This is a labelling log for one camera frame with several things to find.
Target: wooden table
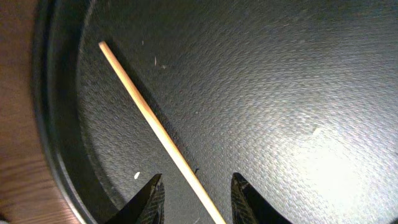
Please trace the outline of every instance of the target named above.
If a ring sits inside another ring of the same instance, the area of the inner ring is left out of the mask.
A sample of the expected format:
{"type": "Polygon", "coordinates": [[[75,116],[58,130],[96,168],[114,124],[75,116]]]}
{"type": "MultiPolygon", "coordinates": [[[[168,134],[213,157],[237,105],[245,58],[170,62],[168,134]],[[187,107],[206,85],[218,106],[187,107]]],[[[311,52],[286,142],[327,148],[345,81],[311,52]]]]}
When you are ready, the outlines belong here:
{"type": "Polygon", "coordinates": [[[79,223],[46,165],[32,109],[36,4],[0,1],[0,213],[11,223],[79,223]]]}

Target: wooden skewer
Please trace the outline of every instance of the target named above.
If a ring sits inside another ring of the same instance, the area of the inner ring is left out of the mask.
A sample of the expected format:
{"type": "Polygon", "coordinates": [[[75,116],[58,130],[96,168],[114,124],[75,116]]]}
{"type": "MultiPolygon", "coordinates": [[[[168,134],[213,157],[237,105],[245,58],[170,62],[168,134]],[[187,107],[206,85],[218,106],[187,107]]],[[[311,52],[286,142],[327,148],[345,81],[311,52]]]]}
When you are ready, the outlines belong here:
{"type": "Polygon", "coordinates": [[[203,188],[195,174],[192,172],[191,168],[182,157],[180,151],[177,149],[174,142],[167,134],[166,130],[163,128],[162,124],[156,118],[154,112],[152,112],[142,95],[139,93],[136,86],[130,80],[126,71],[122,68],[116,57],[113,55],[111,49],[109,49],[108,45],[104,41],[99,43],[99,47],[104,53],[106,59],[108,59],[108,62],[111,64],[112,68],[114,69],[120,80],[122,81],[124,87],[126,87],[126,90],[129,92],[132,100],[134,100],[142,115],[144,115],[150,127],[152,128],[152,130],[154,130],[156,136],[159,138],[164,148],[173,159],[175,165],[177,165],[178,169],[181,171],[182,175],[188,181],[189,185],[191,185],[191,188],[196,193],[203,206],[205,206],[207,212],[213,218],[214,222],[216,224],[225,224],[223,217],[221,216],[214,203],[211,201],[211,198],[206,193],[206,190],[203,188]]]}

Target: nonstick pan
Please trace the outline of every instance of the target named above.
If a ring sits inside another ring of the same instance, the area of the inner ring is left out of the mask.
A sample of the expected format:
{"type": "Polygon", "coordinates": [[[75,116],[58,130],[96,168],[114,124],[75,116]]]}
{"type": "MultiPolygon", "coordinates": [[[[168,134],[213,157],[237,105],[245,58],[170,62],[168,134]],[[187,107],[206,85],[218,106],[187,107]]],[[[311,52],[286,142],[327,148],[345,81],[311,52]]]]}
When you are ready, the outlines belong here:
{"type": "Polygon", "coordinates": [[[393,222],[397,16],[396,1],[41,1],[32,83],[58,186],[83,223],[132,198],[135,218],[156,202],[158,223],[212,222],[104,40],[227,223],[393,222]]]}

